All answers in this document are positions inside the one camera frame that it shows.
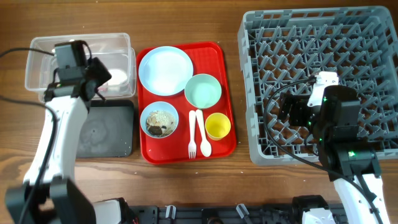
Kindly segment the white napkin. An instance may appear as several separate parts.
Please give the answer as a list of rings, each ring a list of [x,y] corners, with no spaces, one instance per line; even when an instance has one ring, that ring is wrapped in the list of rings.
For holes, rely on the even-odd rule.
[[[107,81],[109,86],[122,85],[127,81],[127,75],[124,70],[121,69],[109,69],[108,72],[111,74],[111,79]]]

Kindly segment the yellow plastic cup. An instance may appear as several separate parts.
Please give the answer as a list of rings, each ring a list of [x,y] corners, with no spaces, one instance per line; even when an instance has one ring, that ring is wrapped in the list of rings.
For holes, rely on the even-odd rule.
[[[205,121],[207,135],[215,141],[226,137],[231,130],[231,121],[223,113],[213,113]]]

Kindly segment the large light blue plate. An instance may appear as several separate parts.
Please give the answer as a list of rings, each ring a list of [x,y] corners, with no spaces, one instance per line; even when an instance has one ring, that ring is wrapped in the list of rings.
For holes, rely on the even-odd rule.
[[[193,62],[181,49],[157,47],[142,58],[138,69],[142,86],[158,96],[180,93],[193,76]]]

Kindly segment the small light blue bowl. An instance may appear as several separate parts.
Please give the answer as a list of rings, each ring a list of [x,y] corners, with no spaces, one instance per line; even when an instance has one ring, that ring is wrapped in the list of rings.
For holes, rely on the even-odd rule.
[[[178,112],[175,109],[174,106],[172,106],[170,103],[164,102],[164,101],[156,101],[153,102],[151,104],[149,104],[148,106],[146,106],[144,108],[144,110],[141,113],[141,117],[140,117],[140,125],[141,125],[141,129],[143,130],[143,132],[148,135],[149,137],[152,138],[156,138],[156,139],[161,139],[161,138],[157,138],[157,137],[153,137],[149,134],[149,132],[147,131],[146,128],[146,119],[149,116],[149,114],[153,111],[157,111],[157,110],[164,110],[164,111],[168,111],[169,113],[171,113],[174,118],[176,119],[177,125],[175,130],[177,129],[178,126],[178,122],[179,122],[179,116],[178,116]]]

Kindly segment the rice and food scraps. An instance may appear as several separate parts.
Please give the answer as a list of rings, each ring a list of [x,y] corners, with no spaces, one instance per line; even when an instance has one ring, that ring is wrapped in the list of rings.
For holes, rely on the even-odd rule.
[[[162,138],[173,133],[177,125],[176,119],[168,111],[157,110],[149,114],[146,128],[153,137]]]

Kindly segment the mint green bowl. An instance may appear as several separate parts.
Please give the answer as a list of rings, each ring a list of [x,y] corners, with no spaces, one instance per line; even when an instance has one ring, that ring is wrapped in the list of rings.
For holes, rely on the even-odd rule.
[[[201,73],[191,77],[184,89],[185,98],[198,109],[216,105],[221,98],[220,82],[212,75]]]

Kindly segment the white plastic spoon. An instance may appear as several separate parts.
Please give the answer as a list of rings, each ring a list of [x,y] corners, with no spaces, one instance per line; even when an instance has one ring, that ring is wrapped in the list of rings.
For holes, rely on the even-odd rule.
[[[195,114],[197,117],[198,127],[199,127],[200,134],[201,134],[201,143],[200,143],[201,153],[205,157],[210,157],[211,156],[211,144],[206,138],[203,112],[202,112],[202,110],[197,109]]]

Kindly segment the white plastic fork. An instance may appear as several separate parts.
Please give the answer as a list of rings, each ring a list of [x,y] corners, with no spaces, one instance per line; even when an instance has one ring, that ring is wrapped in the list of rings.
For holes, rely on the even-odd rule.
[[[188,157],[189,159],[196,158],[197,145],[195,143],[195,124],[196,124],[196,114],[195,111],[191,110],[188,114],[189,119],[189,131],[190,131],[190,141],[188,143]]]

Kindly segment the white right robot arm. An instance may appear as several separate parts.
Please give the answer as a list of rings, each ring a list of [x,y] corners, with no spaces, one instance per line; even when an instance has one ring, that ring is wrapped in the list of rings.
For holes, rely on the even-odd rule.
[[[309,96],[281,94],[279,119],[305,126],[317,141],[318,158],[343,203],[349,223],[389,223],[381,168],[372,145],[359,137],[361,101],[355,89],[332,85]]]

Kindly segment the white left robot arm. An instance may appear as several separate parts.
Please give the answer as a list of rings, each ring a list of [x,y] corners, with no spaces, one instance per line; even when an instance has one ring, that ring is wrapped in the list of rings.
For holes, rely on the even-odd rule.
[[[91,203],[76,186],[78,139],[96,89],[111,78],[98,58],[62,62],[60,82],[45,93],[45,122],[34,160],[20,187],[8,189],[15,223],[134,223],[123,198]]]

